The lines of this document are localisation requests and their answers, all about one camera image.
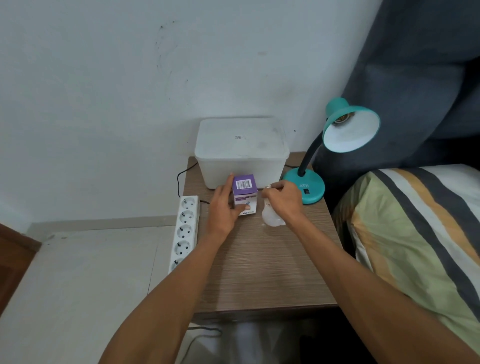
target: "lamp neck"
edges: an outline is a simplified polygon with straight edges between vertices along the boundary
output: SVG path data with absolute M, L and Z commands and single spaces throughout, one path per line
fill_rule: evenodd
M 303 177 L 305 175 L 305 170 L 307 169 L 308 164 L 310 163 L 310 160 L 312 159 L 313 155 L 317 151 L 318 147 L 322 145 L 322 142 L 323 142 L 322 135 L 323 135 L 323 131 L 318 135 L 318 137 L 315 138 L 312 144 L 310 144 L 310 146 L 308 147 L 308 150 L 305 153 L 305 156 L 303 157 L 297 172 L 297 174 L 300 177 Z

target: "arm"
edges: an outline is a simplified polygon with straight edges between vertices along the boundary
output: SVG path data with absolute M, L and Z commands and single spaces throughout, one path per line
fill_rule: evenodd
M 228 206 L 233 175 L 215 190 L 206 235 L 132 311 L 108 343 L 99 364 L 173 363 L 205 287 L 215 255 L 247 205 Z
M 263 190 L 298 236 L 338 305 L 380 364 L 480 363 L 475 352 L 433 315 L 370 272 L 304 215 L 291 182 Z

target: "white plastic storage box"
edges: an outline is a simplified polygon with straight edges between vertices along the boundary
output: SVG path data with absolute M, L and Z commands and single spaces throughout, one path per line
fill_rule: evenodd
M 274 118 L 205 119 L 195 146 L 207 188 L 224 184 L 230 172 L 253 174 L 257 188 L 277 182 L 290 155 L 285 132 Z

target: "lamp base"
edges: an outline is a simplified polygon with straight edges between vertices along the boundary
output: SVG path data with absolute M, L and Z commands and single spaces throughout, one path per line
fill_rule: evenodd
M 298 168 L 289 170 L 283 179 L 297 185 L 301 191 L 301 200 L 304 205 L 320 201 L 325 193 L 325 183 L 322 178 L 312 170 L 305 170 L 305 175 L 301 177 L 298 175 L 298 170 Z

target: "wooden nightstand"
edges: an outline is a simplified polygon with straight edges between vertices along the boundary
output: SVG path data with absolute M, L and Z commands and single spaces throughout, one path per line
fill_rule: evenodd
M 291 153 L 287 164 L 297 166 L 304 153 Z M 189 158 L 189 166 L 196 163 Z M 199 166 L 187 172 L 184 195 L 210 201 Z M 212 319 L 252 319 L 293 316 L 336 305 L 330 290 L 297 237 L 286 227 L 265 225 L 263 199 L 257 212 L 239 217 L 213 262 L 208 282 L 195 310 L 194 322 Z M 341 246 L 327 205 L 322 199 L 305 206 L 308 218 Z M 201 204 L 199 236 L 204 233 L 208 205 Z

